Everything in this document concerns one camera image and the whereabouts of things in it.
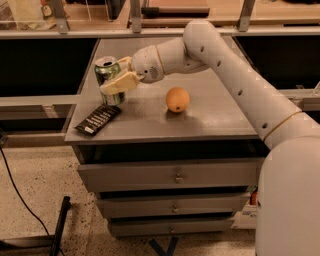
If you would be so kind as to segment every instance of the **orange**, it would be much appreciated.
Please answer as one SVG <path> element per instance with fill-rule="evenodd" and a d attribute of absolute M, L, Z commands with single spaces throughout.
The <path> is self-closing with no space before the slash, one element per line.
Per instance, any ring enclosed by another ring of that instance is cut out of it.
<path fill-rule="evenodd" d="M 180 113 L 189 106 L 189 93 L 181 87 L 171 88 L 166 95 L 167 107 L 175 113 Z"/>

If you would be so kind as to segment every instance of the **drawer front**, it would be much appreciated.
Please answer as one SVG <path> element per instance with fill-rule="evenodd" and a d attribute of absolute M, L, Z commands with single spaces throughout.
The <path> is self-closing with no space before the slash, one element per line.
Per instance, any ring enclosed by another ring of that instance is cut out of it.
<path fill-rule="evenodd" d="M 109 223 L 109 231 L 115 237 L 143 235 L 175 235 L 185 233 L 215 232 L 231 228 L 233 220 L 185 220 L 139 223 Z"/>
<path fill-rule="evenodd" d="M 126 218 L 147 216 L 179 216 L 188 214 L 230 213 L 241 211 L 250 193 L 142 197 L 98 200 L 103 217 Z"/>
<path fill-rule="evenodd" d="M 192 160 L 80 165 L 89 192 L 252 186 L 261 159 Z"/>

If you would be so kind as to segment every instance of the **soda can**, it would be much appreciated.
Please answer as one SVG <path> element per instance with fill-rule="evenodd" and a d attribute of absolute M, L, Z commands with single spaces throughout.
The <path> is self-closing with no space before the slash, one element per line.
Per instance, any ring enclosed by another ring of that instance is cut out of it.
<path fill-rule="evenodd" d="M 114 78 L 120 72 L 120 65 L 116 58 L 112 56 L 105 56 L 96 60 L 94 71 L 98 84 L 101 86 L 106 80 Z M 109 106 L 119 105 L 125 100 L 124 92 L 113 95 L 105 95 L 101 93 L 101 95 L 103 103 L 106 103 Z"/>

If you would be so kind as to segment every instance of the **cord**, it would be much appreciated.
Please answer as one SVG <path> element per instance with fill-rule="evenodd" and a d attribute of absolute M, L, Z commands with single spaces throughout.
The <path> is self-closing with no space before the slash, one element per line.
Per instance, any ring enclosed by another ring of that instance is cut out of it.
<path fill-rule="evenodd" d="M 43 229 L 45 230 L 47 236 L 48 236 L 52 241 L 54 241 L 54 240 L 52 239 L 52 237 L 50 236 L 49 231 L 48 231 L 46 225 L 45 225 L 45 224 L 43 223 L 43 221 L 30 209 L 30 207 L 27 205 L 27 203 L 24 201 L 23 197 L 21 196 L 21 194 L 20 194 L 20 192 L 19 192 L 19 190 L 18 190 L 18 188 L 17 188 L 17 186 L 16 186 L 16 184 L 15 184 L 15 182 L 14 182 L 14 180 L 13 180 L 13 177 L 12 177 L 12 174 L 11 174 L 11 171 L 10 171 L 10 168 L 9 168 L 9 165 L 8 165 L 8 162 L 7 162 L 7 158 L 6 158 L 6 156 L 5 156 L 5 154 L 4 154 L 3 150 L 2 150 L 1 145 L 0 145 L 0 151 L 1 151 L 1 154 L 2 154 L 2 157 L 3 157 L 3 160 L 4 160 L 4 163 L 5 163 L 5 165 L 6 165 L 6 168 L 7 168 L 7 171 L 8 171 L 10 180 L 11 180 L 11 183 L 12 183 L 12 185 L 13 185 L 13 187 L 14 187 L 14 190 L 15 190 L 16 193 L 18 194 L 21 202 L 22 202 L 23 205 L 27 208 L 27 210 L 29 211 L 29 213 L 30 213 L 33 217 L 35 217 L 35 218 L 40 222 L 40 224 L 42 225 Z M 63 251 L 62 251 L 60 248 L 59 248 L 59 251 L 61 252 L 61 254 L 62 254 L 63 256 L 65 256 L 65 254 L 63 253 Z"/>

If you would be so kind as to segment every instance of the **floor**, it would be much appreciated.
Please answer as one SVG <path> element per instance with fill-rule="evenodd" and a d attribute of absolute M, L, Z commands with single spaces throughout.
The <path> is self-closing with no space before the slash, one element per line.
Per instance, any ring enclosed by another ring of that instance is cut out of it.
<path fill-rule="evenodd" d="M 61 241 L 66 256 L 157 256 L 159 245 L 171 256 L 254 256 L 254 230 L 178 235 L 175 250 L 169 236 L 114 238 L 95 205 L 95 196 L 86 191 L 77 174 L 78 161 L 63 134 L 11 135 L 3 151 L 13 179 L 29 207 L 49 233 L 55 231 L 61 202 L 71 197 L 71 209 Z M 18 198 L 2 156 L 0 156 L 0 241 L 10 238 L 45 235 L 39 222 Z M 50 247 L 1 251 L 2 255 L 49 255 Z"/>

